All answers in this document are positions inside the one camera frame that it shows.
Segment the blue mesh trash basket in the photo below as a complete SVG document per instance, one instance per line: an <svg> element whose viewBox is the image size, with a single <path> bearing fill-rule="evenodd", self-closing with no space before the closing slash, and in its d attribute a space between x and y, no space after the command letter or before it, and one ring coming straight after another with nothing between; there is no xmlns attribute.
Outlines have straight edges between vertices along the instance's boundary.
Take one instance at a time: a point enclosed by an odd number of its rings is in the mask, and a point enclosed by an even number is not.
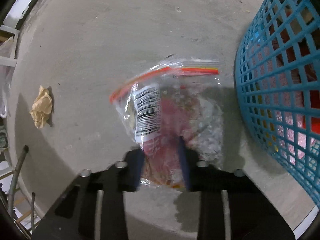
<svg viewBox="0 0 320 240"><path fill-rule="evenodd" d="M319 0L264 0L234 82L252 137L319 204Z"/></svg>

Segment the red clear snack wrapper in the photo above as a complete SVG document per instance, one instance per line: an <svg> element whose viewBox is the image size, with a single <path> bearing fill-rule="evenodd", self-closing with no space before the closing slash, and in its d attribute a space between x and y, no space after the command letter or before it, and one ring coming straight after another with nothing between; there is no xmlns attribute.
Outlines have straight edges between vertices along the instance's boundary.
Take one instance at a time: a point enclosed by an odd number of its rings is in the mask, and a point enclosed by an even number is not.
<svg viewBox="0 0 320 240"><path fill-rule="evenodd" d="M223 111L218 61L166 59L119 86L109 97L131 139L143 150L142 182L186 186L178 144L223 166Z"/></svg>

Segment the crumpled brown paper ball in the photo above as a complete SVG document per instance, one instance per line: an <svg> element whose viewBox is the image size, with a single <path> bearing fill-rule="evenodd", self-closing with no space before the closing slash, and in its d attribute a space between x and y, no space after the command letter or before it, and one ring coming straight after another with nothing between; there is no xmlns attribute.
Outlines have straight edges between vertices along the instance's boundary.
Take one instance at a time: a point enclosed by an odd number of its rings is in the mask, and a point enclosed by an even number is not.
<svg viewBox="0 0 320 240"><path fill-rule="evenodd" d="M39 87L39 94L33 102L30 115L36 128L43 128L49 120L53 109L53 100L50 92L43 86Z"/></svg>

